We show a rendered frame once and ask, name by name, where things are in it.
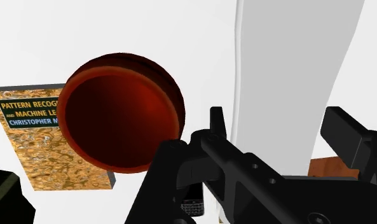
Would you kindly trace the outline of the dark red bowl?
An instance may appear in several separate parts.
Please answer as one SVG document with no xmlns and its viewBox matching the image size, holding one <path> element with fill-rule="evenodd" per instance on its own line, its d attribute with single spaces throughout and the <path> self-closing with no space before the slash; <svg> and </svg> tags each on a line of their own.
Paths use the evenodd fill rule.
<svg viewBox="0 0 377 224">
<path fill-rule="evenodd" d="M 69 146 L 101 169 L 127 174 L 148 170 L 162 141 L 181 138 L 185 115 L 173 77 L 132 53 L 84 63 L 66 81 L 57 104 Z"/>
</svg>

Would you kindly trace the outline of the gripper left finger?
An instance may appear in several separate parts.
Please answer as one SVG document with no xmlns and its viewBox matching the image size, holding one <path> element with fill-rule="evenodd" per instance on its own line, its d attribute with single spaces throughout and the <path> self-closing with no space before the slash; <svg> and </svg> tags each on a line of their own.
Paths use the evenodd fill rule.
<svg viewBox="0 0 377 224">
<path fill-rule="evenodd" d="M 210 109 L 209 129 L 160 144 L 125 224 L 196 224 L 181 208 L 187 188 L 203 183 L 230 224 L 298 224 L 287 206 L 285 179 L 226 139 L 223 110 Z"/>
</svg>

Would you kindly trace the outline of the white curved panel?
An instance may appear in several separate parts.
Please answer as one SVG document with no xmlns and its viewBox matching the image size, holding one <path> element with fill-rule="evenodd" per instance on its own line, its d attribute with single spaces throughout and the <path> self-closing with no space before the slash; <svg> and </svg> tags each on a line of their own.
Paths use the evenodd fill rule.
<svg viewBox="0 0 377 224">
<path fill-rule="evenodd" d="M 237 0 L 230 140 L 305 176 L 365 0 Z"/>
</svg>

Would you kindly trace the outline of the black keypad phone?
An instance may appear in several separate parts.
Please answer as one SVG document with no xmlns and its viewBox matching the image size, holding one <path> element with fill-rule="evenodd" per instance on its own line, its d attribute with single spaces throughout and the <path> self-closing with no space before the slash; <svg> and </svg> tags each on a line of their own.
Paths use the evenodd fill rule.
<svg viewBox="0 0 377 224">
<path fill-rule="evenodd" d="M 186 194 L 181 201 L 181 209 L 191 217 L 204 215 L 203 185 L 196 183 L 186 188 Z"/>
</svg>

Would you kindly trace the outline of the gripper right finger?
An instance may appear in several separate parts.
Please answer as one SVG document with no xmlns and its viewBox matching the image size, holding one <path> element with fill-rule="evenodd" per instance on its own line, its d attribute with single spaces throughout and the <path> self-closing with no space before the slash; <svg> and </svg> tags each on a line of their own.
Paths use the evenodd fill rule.
<svg viewBox="0 0 377 224">
<path fill-rule="evenodd" d="M 358 179 L 377 184 L 377 131 L 369 130 L 339 106 L 328 106 L 320 135 Z"/>
</svg>

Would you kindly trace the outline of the brown wooden block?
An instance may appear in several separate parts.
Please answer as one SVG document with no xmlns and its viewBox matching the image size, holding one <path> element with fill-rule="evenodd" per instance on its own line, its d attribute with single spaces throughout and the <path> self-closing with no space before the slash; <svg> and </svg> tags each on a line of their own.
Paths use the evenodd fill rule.
<svg viewBox="0 0 377 224">
<path fill-rule="evenodd" d="M 311 159 L 308 169 L 308 176 L 313 177 L 353 177 L 357 179 L 358 175 L 358 169 L 348 168 L 339 157 Z"/>
</svg>

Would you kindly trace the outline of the golden cover book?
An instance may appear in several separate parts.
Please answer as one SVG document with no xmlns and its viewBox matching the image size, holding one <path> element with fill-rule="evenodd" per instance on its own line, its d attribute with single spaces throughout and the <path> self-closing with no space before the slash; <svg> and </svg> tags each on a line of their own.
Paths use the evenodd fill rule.
<svg viewBox="0 0 377 224">
<path fill-rule="evenodd" d="M 0 122 L 35 191 L 111 190 L 113 172 L 81 158 L 64 139 L 56 105 L 63 84 L 0 87 Z"/>
</svg>

